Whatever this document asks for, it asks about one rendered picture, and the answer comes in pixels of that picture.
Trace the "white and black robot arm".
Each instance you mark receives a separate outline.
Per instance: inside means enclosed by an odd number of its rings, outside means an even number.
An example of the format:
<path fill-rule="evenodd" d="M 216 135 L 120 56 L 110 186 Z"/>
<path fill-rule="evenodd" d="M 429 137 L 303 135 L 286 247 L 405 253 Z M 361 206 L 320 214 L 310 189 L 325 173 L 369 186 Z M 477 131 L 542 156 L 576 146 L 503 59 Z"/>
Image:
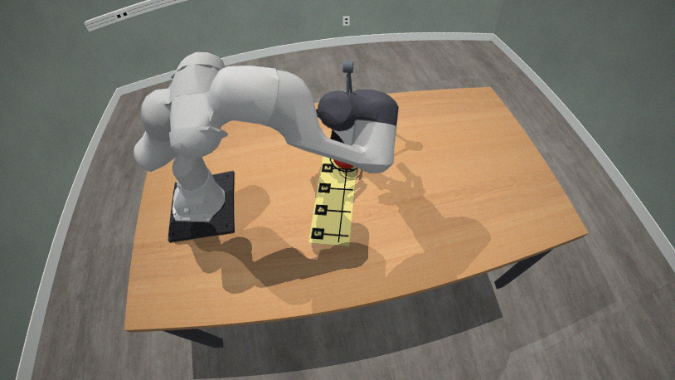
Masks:
<path fill-rule="evenodd" d="M 153 91 L 142 103 L 145 133 L 134 158 L 149 172 L 174 159 L 177 222 L 209 222 L 221 210 L 225 191 L 202 157 L 218 148 L 228 135 L 221 126 L 233 120 L 268 126 L 291 146 L 367 173 L 384 173 L 394 163 L 399 106 L 386 93 L 332 91 L 320 99 L 317 115 L 312 92 L 298 76 L 260 66 L 225 67 L 208 52 L 184 58 L 171 77 L 168 89 Z M 332 128 L 330 139 L 318 117 Z"/>

